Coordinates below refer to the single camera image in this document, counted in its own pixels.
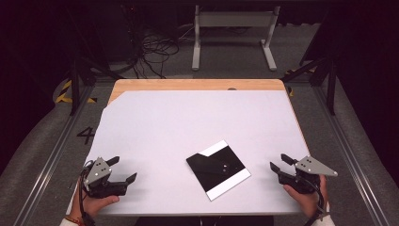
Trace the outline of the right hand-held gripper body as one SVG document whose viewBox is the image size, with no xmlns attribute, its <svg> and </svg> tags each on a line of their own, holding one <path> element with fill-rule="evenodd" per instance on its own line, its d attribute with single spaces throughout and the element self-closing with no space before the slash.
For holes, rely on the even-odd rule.
<svg viewBox="0 0 399 226">
<path fill-rule="evenodd" d="M 338 172 L 329 168 L 310 155 L 305 156 L 293 165 L 295 174 L 291 175 L 281 170 L 278 180 L 281 185 L 289 185 L 300 194 L 311 194 L 320 186 L 320 175 L 334 176 Z"/>
</svg>

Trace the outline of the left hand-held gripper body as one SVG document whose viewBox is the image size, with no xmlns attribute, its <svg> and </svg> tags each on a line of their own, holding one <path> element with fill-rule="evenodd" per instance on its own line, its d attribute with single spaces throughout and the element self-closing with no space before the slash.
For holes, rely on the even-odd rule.
<svg viewBox="0 0 399 226">
<path fill-rule="evenodd" d="M 124 196 L 127 191 L 125 182 L 109 182 L 112 166 L 108 166 L 102 157 L 98 157 L 87 166 L 88 172 L 84 173 L 83 185 L 86 193 L 95 199 L 108 196 Z"/>
</svg>

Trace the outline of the person's right hand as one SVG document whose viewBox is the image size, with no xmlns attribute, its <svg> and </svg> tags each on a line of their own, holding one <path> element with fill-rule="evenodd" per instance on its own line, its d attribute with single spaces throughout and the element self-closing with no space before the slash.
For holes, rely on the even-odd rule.
<svg viewBox="0 0 399 226">
<path fill-rule="evenodd" d="M 327 178 L 325 175 L 320 175 L 320 191 L 321 194 L 300 194 L 289 185 L 283 185 L 283 189 L 292 197 L 299 205 L 300 209 L 307 218 L 311 218 L 317 211 L 318 201 L 321 197 L 324 199 L 324 209 L 327 208 L 328 194 L 327 194 Z"/>
</svg>

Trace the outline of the person's left hand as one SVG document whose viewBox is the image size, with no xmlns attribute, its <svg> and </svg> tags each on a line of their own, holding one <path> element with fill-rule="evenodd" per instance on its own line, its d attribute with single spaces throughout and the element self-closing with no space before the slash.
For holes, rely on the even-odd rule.
<svg viewBox="0 0 399 226">
<path fill-rule="evenodd" d="M 80 205 L 83 205 L 83 209 L 87 214 L 92 218 L 95 218 L 103 208 L 119 201 L 120 198 L 118 196 L 108 196 L 102 199 L 91 198 L 81 190 L 79 183 L 77 183 L 68 218 L 79 220 L 81 222 L 83 221 Z"/>
</svg>

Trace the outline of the yellow and black floor tape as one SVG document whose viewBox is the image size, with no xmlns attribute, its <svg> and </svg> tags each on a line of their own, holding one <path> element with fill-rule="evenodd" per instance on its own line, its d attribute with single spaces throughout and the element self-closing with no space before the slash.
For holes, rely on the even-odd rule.
<svg viewBox="0 0 399 226">
<path fill-rule="evenodd" d="M 72 103 L 72 97 L 67 96 L 68 89 L 72 86 L 71 79 L 67 80 L 62 86 L 61 91 L 56 97 L 56 103 Z"/>
</svg>

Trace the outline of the black metal stand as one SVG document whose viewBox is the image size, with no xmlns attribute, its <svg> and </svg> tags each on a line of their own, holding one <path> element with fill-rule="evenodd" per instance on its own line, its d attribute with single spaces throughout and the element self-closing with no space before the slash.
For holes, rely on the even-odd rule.
<svg viewBox="0 0 399 226">
<path fill-rule="evenodd" d="M 334 116 L 334 101 L 335 101 L 335 87 L 336 87 L 336 65 L 332 57 L 322 57 L 311 61 L 310 63 L 284 75 L 281 78 L 283 83 L 289 82 L 294 78 L 304 74 L 306 71 L 314 69 L 309 82 L 313 87 L 320 87 L 325 79 L 327 79 L 327 109 L 329 113 Z"/>
<path fill-rule="evenodd" d="M 80 50 L 75 48 L 72 54 L 70 79 L 72 81 L 72 110 L 70 115 L 74 116 L 79 106 L 82 103 L 79 90 L 79 81 L 82 81 L 86 87 L 93 87 L 96 83 L 95 73 L 92 68 L 98 70 L 100 73 L 105 74 L 115 80 L 122 79 L 122 76 L 111 72 L 88 56 L 84 56 Z"/>
</svg>

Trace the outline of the wooden table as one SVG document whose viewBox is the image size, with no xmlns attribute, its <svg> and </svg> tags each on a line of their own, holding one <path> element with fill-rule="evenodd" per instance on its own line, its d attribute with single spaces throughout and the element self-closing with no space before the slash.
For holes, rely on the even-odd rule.
<svg viewBox="0 0 399 226">
<path fill-rule="evenodd" d="M 123 151 L 175 144 L 200 151 L 219 140 L 238 153 L 309 151 L 278 79 L 121 79 L 96 139 Z"/>
</svg>

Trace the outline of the grey floor rail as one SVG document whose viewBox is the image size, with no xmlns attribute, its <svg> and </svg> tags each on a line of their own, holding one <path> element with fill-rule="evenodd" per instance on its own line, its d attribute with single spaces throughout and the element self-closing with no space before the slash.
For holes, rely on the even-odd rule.
<svg viewBox="0 0 399 226">
<path fill-rule="evenodd" d="M 24 206 L 22 207 L 18 217 L 16 217 L 12 226 L 26 226 L 28 221 L 32 218 L 33 212 L 37 208 L 39 201 L 48 186 L 56 166 L 64 152 L 64 148 L 67 143 L 67 139 L 69 138 L 72 128 L 75 126 L 77 120 L 79 119 L 81 112 L 84 109 L 84 106 L 89 98 L 89 95 L 93 91 L 93 87 L 84 87 L 82 89 L 82 93 L 77 96 L 79 104 L 75 108 L 74 114 L 72 116 L 68 116 L 63 129 L 61 130 L 61 134 L 58 137 L 56 144 L 51 151 L 45 165 L 43 166 L 39 176 L 33 188 L 31 189 L 28 198 L 24 202 Z"/>
<path fill-rule="evenodd" d="M 354 183 L 359 191 L 360 196 L 365 203 L 369 214 L 373 220 L 375 226 L 391 226 L 387 216 L 385 215 L 383 209 L 381 208 L 374 191 L 370 185 L 370 182 L 360 167 L 360 164 L 355 157 L 353 150 L 347 140 L 343 128 L 340 126 L 338 119 L 333 116 L 329 108 L 327 107 L 327 97 L 321 88 L 313 88 L 314 95 L 323 108 L 325 115 L 327 116 L 328 123 L 332 128 L 332 131 L 339 142 L 341 147 L 341 156 L 345 165 L 348 167 Z"/>
</svg>

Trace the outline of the grey metal stand frame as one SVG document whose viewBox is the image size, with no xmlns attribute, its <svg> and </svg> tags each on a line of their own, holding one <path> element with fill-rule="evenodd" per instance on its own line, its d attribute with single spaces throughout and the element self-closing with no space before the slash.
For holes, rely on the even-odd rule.
<svg viewBox="0 0 399 226">
<path fill-rule="evenodd" d="M 196 5 L 192 70 L 200 69 L 200 29 L 202 27 L 265 27 L 267 34 L 263 40 L 260 40 L 260 45 L 269 70 L 275 72 L 277 65 L 270 49 L 270 42 L 279 17 L 279 10 L 280 6 L 267 11 L 201 11 L 200 6 Z"/>
</svg>

